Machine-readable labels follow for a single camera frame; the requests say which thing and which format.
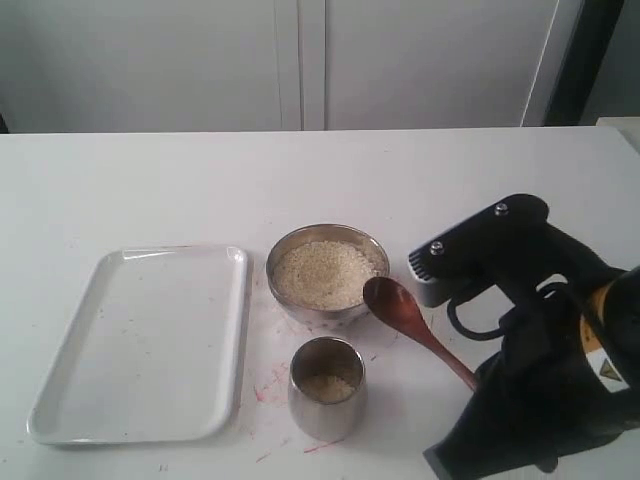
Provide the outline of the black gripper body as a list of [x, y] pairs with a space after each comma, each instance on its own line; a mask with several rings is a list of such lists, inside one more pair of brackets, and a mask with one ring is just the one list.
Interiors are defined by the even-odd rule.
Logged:
[[607, 445], [630, 427], [630, 275], [543, 224], [472, 268], [458, 307], [489, 287], [512, 302], [489, 332], [500, 350], [475, 372], [477, 388], [451, 431], [477, 448], [478, 470], [534, 465]]

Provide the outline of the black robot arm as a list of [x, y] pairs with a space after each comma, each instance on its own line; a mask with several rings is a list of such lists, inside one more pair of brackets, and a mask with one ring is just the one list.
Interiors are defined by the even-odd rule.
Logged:
[[639, 273], [608, 265], [513, 194], [413, 250], [420, 300], [454, 329], [499, 340], [450, 433], [425, 459], [480, 479], [599, 448], [639, 425]]

